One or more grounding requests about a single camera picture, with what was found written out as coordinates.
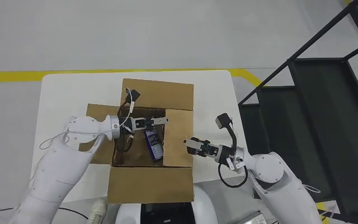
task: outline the black cable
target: black cable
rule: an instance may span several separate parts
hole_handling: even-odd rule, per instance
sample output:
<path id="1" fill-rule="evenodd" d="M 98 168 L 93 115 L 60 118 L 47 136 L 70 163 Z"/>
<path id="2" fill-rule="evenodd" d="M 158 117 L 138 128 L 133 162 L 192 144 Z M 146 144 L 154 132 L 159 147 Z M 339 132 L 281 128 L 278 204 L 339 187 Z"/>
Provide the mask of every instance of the black cable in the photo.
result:
<path id="1" fill-rule="evenodd" d="M 237 147 L 236 135 L 235 135 L 234 130 L 231 128 L 230 125 L 228 125 L 228 126 L 226 127 L 226 129 L 228 130 L 228 132 L 229 132 L 229 134 L 230 134 L 230 137 L 231 137 L 231 139 L 233 140 L 233 145 L 232 145 L 232 150 L 233 150 L 233 152 L 232 152 L 231 154 L 234 155 L 235 152 L 236 152 L 236 147 Z"/>
<path id="2" fill-rule="evenodd" d="M 121 111 L 122 111 L 124 105 L 126 105 L 126 104 L 127 104 L 127 102 L 124 102 L 122 105 L 119 106 L 118 112 L 117 112 L 118 119 L 119 119 L 119 117 L 120 117 L 120 113 L 121 113 Z"/>
<path id="3" fill-rule="evenodd" d="M 230 185 L 230 184 L 228 184 L 228 183 L 225 182 L 225 180 L 224 180 L 223 177 L 222 177 L 222 172 L 221 172 L 221 170 L 220 170 L 221 166 L 222 166 L 222 164 L 219 164 L 219 166 L 218 166 L 218 173 L 219 173 L 220 180 L 222 180 L 222 182 L 223 182 L 226 186 L 228 186 L 229 188 L 239 188 L 239 187 L 241 187 L 242 185 L 244 185 L 244 183 L 246 183 L 247 177 L 248 177 L 248 172 L 247 172 L 246 166 L 244 166 L 244 169 L 245 169 L 245 179 L 244 179 L 240 184 L 238 184 L 238 185 Z"/>
<path id="4" fill-rule="evenodd" d="M 79 213 L 79 212 L 77 212 L 77 211 L 74 211 L 74 210 L 72 210 L 72 209 L 69 209 L 69 208 L 58 208 L 58 209 L 62 209 L 62 210 L 66 210 L 66 211 L 74 212 L 74 213 L 79 214 L 80 216 L 82 216 L 83 218 L 85 218 L 85 219 L 87 219 L 87 220 L 88 220 L 88 217 L 87 217 L 87 216 L 85 216 L 84 214 Z"/>
<path id="5" fill-rule="evenodd" d="M 1 211 L 12 210 L 12 209 L 13 209 L 13 208 L 4 208 L 4 209 L 0 209 L 0 212 L 1 212 Z M 74 213 L 76 213 L 76 214 L 79 214 L 79 215 L 80 215 L 80 216 L 82 216 L 83 218 L 88 219 L 88 217 L 87 217 L 87 216 L 85 216 L 84 214 L 79 213 L 79 212 L 77 212 L 77 211 L 74 211 L 74 210 L 72 210 L 72 209 L 69 209 L 69 208 L 62 208 L 62 207 L 60 207 L 60 208 L 58 208 L 58 209 L 62 209 L 62 210 L 66 210 L 66 211 L 74 212 Z"/>
<path id="6" fill-rule="evenodd" d="M 129 139 L 129 145 L 125 150 L 123 150 L 123 152 L 128 152 L 130 150 L 130 148 L 132 147 L 132 144 L 133 144 L 133 138 L 130 138 Z"/>
<path id="7" fill-rule="evenodd" d="M 4 209 L 0 209 L 0 212 L 2 211 L 7 211 L 7 210 L 12 210 L 13 208 L 4 208 Z"/>

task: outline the shoe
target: shoe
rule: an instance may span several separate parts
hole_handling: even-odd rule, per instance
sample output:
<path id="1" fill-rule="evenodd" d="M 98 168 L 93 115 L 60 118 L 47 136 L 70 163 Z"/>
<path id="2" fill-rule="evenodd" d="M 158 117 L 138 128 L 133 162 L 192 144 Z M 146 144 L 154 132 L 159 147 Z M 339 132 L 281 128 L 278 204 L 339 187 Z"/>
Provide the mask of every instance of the shoe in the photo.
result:
<path id="1" fill-rule="evenodd" d="M 107 213 L 107 203 L 100 199 L 95 202 L 91 214 L 89 214 L 87 224 L 102 224 Z"/>

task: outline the open cardboard box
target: open cardboard box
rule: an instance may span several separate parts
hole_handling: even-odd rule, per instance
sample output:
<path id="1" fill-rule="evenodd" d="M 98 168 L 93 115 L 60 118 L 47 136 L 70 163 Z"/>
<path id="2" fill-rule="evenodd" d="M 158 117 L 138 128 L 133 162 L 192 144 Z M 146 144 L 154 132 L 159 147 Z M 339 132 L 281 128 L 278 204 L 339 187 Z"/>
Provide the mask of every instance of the open cardboard box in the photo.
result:
<path id="1" fill-rule="evenodd" d="M 107 200 L 109 203 L 170 203 L 194 200 L 192 156 L 183 140 L 192 136 L 194 86 L 181 83 L 123 79 L 121 104 L 125 88 L 137 90 L 133 118 L 168 118 L 164 133 L 163 160 L 153 162 L 142 132 L 134 134 L 128 152 L 118 152 L 114 142 L 106 140 L 91 163 L 110 164 Z M 116 115 L 118 106 L 88 104 L 87 116 L 103 121 L 106 115 Z M 118 143 L 126 147 L 126 137 Z M 88 151 L 93 143 L 81 144 Z"/>

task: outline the black staircase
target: black staircase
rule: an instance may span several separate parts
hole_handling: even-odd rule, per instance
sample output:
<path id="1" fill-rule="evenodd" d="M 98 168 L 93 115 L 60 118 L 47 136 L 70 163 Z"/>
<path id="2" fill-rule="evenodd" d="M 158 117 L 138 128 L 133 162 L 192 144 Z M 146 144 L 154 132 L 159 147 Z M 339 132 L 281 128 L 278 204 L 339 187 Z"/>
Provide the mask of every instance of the black staircase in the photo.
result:
<path id="1" fill-rule="evenodd" d="M 351 7 L 350 14 L 351 14 L 353 21 L 358 26 L 358 6 Z"/>
<path id="2" fill-rule="evenodd" d="M 316 202 L 336 200 L 358 221 L 358 81 L 343 58 L 297 58 L 341 19 L 351 2 L 239 104 L 251 154 L 277 152 L 305 184 L 321 190 Z M 289 67 L 295 86 L 266 87 Z M 257 94 L 258 104 L 244 104 Z"/>

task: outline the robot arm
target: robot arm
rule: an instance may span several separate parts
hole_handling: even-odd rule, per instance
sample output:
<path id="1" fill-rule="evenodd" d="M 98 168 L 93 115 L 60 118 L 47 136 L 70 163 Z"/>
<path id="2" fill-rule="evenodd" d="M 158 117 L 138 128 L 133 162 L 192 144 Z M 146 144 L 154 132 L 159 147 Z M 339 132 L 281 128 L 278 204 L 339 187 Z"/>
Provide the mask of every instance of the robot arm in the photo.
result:
<path id="1" fill-rule="evenodd" d="M 130 117 L 139 94 L 135 90 L 128 90 L 128 94 L 130 100 L 124 103 L 130 103 L 126 118 L 108 115 L 103 122 L 98 122 L 88 116 L 73 116 L 66 122 L 63 132 L 51 140 L 40 159 L 29 192 L 11 217 L 10 224 L 52 223 L 62 201 L 81 179 L 105 138 L 111 141 L 119 138 L 121 133 L 131 134 L 135 130 L 152 129 L 168 122 L 167 118 Z M 89 151 L 81 152 L 68 146 L 67 138 L 78 143 L 94 140 L 95 143 Z"/>
<path id="2" fill-rule="evenodd" d="M 219 128 L 225 127 L 232 132 L 227 114 L 218 116 L 216 123 Z M 234 172 L 246 172 L 249 183 L 279 223 L 322 223 L 312 197 L 278 154 L 251 156 L 247 149 L 237 147 L 236 136 L 230 135 L 233 147 L 217 146 L 197 138 L 186 139 L 184 144 L 192 155 L 211 157 Z"/>

